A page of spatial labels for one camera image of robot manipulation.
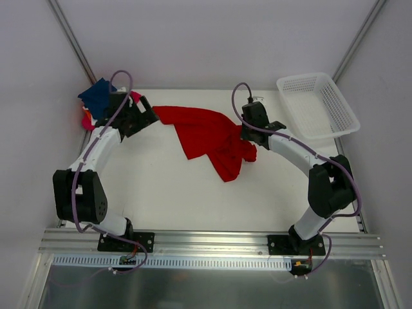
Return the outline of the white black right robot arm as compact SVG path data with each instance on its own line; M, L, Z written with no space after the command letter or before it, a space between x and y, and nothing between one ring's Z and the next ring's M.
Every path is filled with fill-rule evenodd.
M296 166L308 178L308 208L286 236L268 237L271 255L303 256L325 253L321 231L333 217L355 202L358 190L348 159L325 157L292 137L286 126L270 122L262 103L249 99L242 107L241 138L272 151Z

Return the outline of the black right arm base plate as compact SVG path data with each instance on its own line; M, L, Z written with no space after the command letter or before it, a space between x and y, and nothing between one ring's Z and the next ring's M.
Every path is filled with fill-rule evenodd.
M293 240L290 235L268 235L268 253L271 256L324 256L326 254L321 236L309 240Z

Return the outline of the red t shirt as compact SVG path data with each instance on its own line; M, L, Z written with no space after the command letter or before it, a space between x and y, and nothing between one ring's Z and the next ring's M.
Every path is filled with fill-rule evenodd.
M217 111L181 106L155 106L164 125L172 125L187 159L209 157L224 182L235 180L243 162L255 162L257 149L241 139L241 126Z

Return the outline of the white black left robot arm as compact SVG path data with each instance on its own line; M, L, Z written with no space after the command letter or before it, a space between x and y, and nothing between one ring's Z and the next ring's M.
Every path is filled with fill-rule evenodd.
M134 91L110 93L86 148L67 169L53 174L57 217L74 223L80 232L91 228L113 235L112 244L121 251L131 249L135 242L131 220L109 209L99 174L123 139L158 119L145 96Z

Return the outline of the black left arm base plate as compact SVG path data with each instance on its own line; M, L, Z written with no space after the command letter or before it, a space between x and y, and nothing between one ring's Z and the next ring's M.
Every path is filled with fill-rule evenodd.
M153 232L134 232L130 239L125 236L111 237L104 232L100 233L97 250L99 252L122 252L130 253L135 248L137 252L153 252L155 243L155 233Z

